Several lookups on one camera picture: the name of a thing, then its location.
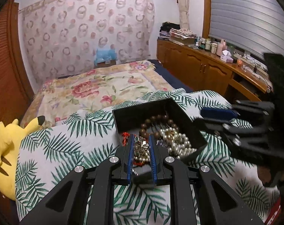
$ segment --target black ear tip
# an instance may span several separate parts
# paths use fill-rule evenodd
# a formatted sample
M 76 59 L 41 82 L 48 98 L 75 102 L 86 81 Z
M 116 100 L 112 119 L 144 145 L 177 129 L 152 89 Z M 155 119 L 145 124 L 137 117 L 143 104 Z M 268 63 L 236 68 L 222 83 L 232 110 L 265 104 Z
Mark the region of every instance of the black ear tip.
M 42 126 L 42 124 L 44 123 L 44 121 L 45 121 L 45 116 L 39 116 L 39 117 L 38 117 L 38 124 L 39 124 L 40 126 Z

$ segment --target pikachu plush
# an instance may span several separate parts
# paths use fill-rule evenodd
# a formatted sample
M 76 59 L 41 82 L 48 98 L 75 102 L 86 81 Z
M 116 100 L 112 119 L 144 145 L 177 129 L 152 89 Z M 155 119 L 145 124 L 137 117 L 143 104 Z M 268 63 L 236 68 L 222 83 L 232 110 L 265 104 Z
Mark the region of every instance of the pikachu plush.
M 39 116 L 23 129 L 18 126 L 18 119 L 4 126 L 0 122 L 0 192 L 15 200 L 15 172 L 21 141 L 28 134 L 37 131 L 45 117 Z

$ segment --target gray roller blind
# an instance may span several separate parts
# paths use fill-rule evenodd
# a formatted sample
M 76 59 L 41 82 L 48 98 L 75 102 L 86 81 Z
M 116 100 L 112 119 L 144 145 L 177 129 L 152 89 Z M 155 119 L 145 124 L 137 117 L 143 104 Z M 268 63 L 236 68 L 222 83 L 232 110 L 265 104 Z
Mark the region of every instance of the gray roller blind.
M 263 58 L 284 55 L 284 11 L 276 0 L 212 0 L 210 36 Z

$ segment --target white wall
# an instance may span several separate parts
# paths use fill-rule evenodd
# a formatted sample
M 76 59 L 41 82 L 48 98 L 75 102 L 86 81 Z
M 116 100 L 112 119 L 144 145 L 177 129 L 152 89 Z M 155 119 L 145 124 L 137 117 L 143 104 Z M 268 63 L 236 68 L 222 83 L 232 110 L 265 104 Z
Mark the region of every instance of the white wall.
M 40 0 L 15 0 L 15 2 L 19 3 L 19 9 L 23 9 L 35 2 Z M 172 22 L 179 24 L 179 10 L 176 0 L 153 0 L 155 5 L 155 23 L 153 27 L 153 31 L 150 35 L 149 40 L 149 49 L 150 55 L 152 59 L 156 58 L 156 49 L 157 49 L 157 37 L 159 35 L 160 27 L 163 22 Z M 202 26 L 203 26 L 203 4 L 204 0 L 190 0 L 189 6 L 189 19 L 190 19 L 190 29 L 201 36 L 202 34 Z M 25 65 L 26 72 L 28 74 L 29 81 L 34 92 L 37 92 L 38 85 L 36 84 L 32 71 L 29 66 L 28 58 L 26 55 L 26 49 L 24 43 L 22 41 L 23 32 L 22 32 L 22 24 L 21 24 L 21 16 L 18 19 L 18 32 L 19 32 L 19 41 L 20 41 L 20 49 L 22 53 L 22 59 Z

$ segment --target tissue box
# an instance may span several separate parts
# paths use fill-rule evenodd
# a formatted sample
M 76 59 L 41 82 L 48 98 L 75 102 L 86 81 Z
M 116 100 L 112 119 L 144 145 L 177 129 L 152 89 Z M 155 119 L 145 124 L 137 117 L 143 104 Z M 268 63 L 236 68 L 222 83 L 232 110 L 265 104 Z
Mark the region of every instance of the tissue box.
M 229 56 L 224 56 L 223 54 L 221 55 L 220 59 L 226 63 L 232 63 L 233 59 Z

